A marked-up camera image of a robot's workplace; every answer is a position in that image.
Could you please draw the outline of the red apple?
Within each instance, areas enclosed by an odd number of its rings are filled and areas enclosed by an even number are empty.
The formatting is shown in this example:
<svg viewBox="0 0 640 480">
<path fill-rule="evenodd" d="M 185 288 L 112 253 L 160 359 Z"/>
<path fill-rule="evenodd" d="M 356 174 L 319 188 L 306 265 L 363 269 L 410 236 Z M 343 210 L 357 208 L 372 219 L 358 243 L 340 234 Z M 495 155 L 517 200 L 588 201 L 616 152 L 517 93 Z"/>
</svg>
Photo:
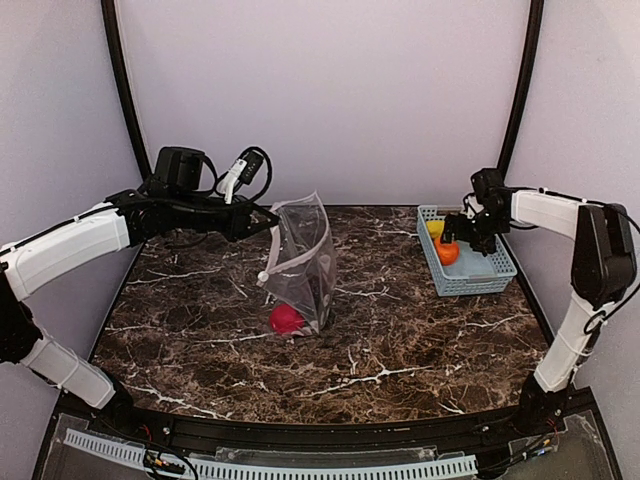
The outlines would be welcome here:
<svg viewBox="0 0 640 480">
<path fill-rule="evenodd" d="M 292 334 L 304 326 L 304 318 L 287 304 L 276 306 L 269 316 L 271 328 L 280 335 Z"/>
</svg>

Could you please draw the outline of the orange fruit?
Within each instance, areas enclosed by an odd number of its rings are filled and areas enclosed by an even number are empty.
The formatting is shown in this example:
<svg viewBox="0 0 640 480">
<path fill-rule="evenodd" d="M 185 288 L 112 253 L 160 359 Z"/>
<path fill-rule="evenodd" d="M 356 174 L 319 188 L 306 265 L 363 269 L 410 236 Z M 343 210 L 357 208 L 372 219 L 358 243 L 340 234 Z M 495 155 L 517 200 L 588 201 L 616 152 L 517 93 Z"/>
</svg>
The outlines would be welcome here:
<svg viewBox="0 0 640 480">
<path fill-rule="evenodd" d="M 434 240 L 434 248 L 437 257 L 443 266 L 453 265 L 460 255 L 459 246 L 455 241 L 452 241 L 451 243 L 443 243 L 441 238 L 437 237 Z"/>
</svg>

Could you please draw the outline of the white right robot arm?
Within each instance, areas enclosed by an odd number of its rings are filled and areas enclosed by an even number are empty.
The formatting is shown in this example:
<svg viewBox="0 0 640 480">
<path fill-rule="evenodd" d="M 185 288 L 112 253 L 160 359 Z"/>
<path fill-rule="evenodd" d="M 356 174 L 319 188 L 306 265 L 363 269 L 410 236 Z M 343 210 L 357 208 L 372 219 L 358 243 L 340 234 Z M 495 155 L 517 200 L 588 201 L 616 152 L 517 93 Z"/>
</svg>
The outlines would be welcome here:
<svg viewBox="0 0 640 480">
<path fill-rule="evenodd" d="M 564 270 L 551 274 L 553 285 L 565 281 L 553 340 L 522 389 L 524 401 L 540 403 L 566 391 L 606 324 L 638 295 L 639 222 L 619 203 L 499 184 L 477 187 L 447 210 L 437 239 L 488 257 L 499 237 L 514 232 L 556 235 L 565 244 L 540 257 Z"/>
</svg>

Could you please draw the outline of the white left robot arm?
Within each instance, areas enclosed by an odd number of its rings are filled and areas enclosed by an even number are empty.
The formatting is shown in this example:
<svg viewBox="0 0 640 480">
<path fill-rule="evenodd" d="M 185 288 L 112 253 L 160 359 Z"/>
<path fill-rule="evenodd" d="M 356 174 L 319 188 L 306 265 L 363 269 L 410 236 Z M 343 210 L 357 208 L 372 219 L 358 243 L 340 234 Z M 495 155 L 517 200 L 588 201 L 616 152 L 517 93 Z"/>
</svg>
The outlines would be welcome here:
<svg viewBox="0 0 640 480">
<path fill-rule="evenodd" d="M 86 359 L 131 249 L 172 230 L 235 242 L 276 226 L 253 200 L 152 197 L 125 190 L 1 249 L 1 360 L 102 410 L 120 389 Z"/>
</svg>

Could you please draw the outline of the white zipper slider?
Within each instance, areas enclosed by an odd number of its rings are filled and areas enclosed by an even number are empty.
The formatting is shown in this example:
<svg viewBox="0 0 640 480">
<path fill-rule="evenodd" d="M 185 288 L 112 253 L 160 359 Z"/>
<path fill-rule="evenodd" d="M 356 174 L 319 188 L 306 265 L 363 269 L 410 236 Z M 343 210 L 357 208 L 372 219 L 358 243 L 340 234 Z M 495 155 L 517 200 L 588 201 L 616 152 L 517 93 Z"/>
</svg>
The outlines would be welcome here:
<svg viewBox="0 0 640 480">
<path fill-rule="evenodd" d="M 269 274 L 266 271 L 261 271 L 258 274 L 257 278 L 258 278 L 258 284 L 262 286 L 269 281 Z"/>
</svg>

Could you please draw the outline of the clear zip top bag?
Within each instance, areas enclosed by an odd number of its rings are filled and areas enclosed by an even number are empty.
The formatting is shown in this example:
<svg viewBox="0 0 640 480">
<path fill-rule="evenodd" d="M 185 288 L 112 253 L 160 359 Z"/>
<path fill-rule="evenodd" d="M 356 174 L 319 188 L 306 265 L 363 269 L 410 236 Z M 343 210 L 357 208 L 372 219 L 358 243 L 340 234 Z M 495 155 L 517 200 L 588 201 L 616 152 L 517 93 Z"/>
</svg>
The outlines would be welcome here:
<svg viewBox="0 0 640 480">
<path fill-rule="evenodd" d="M 317 335 L 328 320 L 337 280 L 326 209 L 313 192 L 277 202 L 270 211 L 279 216 L 279 223 L 269 230 L 271 245 L 261 270 L 269 274 L 269 281 L 260 286 L 257 278 L 257 285 L 276 299 L 276 306 L 287 304 L 304 318 L 304 326 L 286 336 Z"/>
</svg>

